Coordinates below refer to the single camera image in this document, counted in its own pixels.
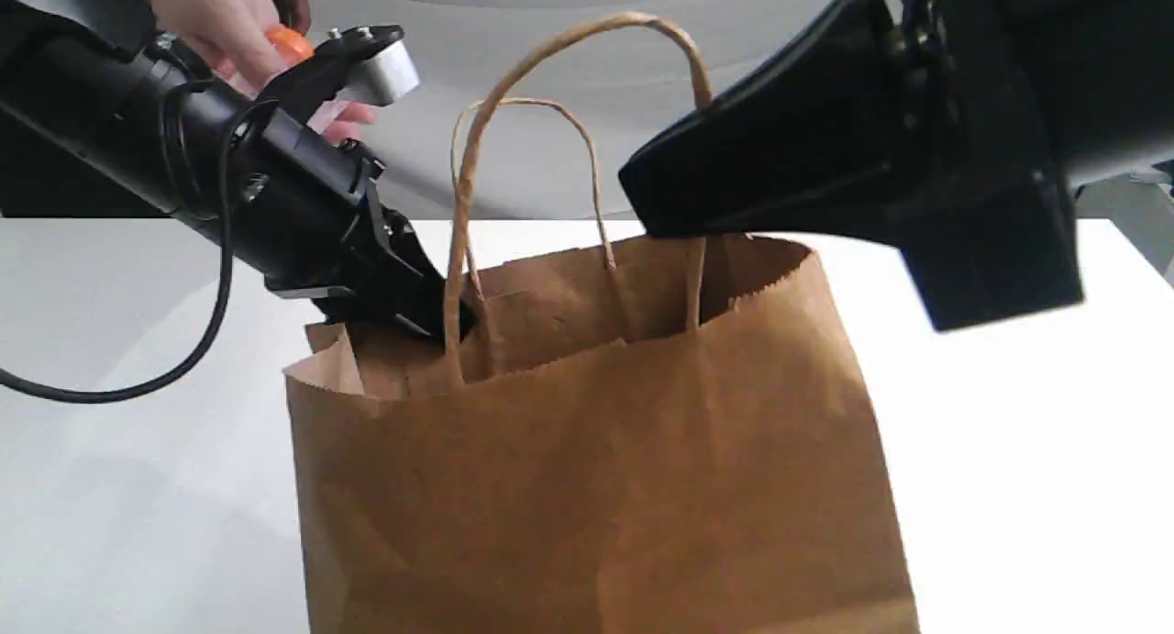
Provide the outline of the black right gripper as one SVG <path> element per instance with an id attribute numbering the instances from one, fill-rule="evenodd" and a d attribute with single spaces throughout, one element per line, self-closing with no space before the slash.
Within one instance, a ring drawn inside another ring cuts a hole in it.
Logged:
<path id="1" fill-rule="evenodd" d="M 825 232 L 897 244 L 935 330 L 1082 301 L 1075 191 L 1170 161 L 1170 0 L 831 0 L 633 153 L 653 237 Z M 889 38 L 892 35 L 889 49 Z M 917 136 L 900 65 L 924 73 Z"/>

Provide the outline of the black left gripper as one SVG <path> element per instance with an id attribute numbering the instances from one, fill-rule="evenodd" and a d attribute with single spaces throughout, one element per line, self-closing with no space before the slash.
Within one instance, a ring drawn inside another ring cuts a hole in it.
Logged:
<path id="1" fill-rule="evenodd" d="M 379 171 L 360 142 L 332 148 L 274 102 L 251 104 L 221 140 L 220 245 L 328 323 L 418 328 L 441 344 L 446 279 L 379 202 Z"/>

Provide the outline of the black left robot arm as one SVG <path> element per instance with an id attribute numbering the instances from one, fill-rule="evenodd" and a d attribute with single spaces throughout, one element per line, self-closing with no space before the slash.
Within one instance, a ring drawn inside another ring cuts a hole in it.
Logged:
<path id="1" fill-rule="evenodd" d="M 397 23 L 360 25 L 247 94 L 154 27 L 143 0 L 4 0 L 4 113 L 227 248 L 269 291 L 443 340 L 446 279 L 383 205 L 382 158 L 310 121 L 419 85 Z"/>

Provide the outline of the person's right hand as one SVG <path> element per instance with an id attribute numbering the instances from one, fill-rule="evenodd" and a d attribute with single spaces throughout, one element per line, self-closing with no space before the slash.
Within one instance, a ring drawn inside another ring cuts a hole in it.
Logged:
<path id="1" fill-rule="evenodd" d="M 150 0 L 162 29 L 175 33 L 205 65 L 230 77 L 238 74 L 259 90 L 294 65 L 271 36 L 281 28 L 305 35 L 311 25 L 309 0 L 285 0 L 285 22 L 274 0 Z"/>

